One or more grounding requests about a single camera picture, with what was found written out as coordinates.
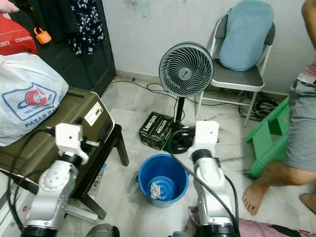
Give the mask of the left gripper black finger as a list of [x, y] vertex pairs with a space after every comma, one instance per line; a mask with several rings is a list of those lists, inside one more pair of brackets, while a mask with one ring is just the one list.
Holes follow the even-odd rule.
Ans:
[[98, 143], [99, 147], [104, 147], [109, 145], [109, 135], [111, 133], [111, 123], [106, 122], [104, 126], [99, 130]]

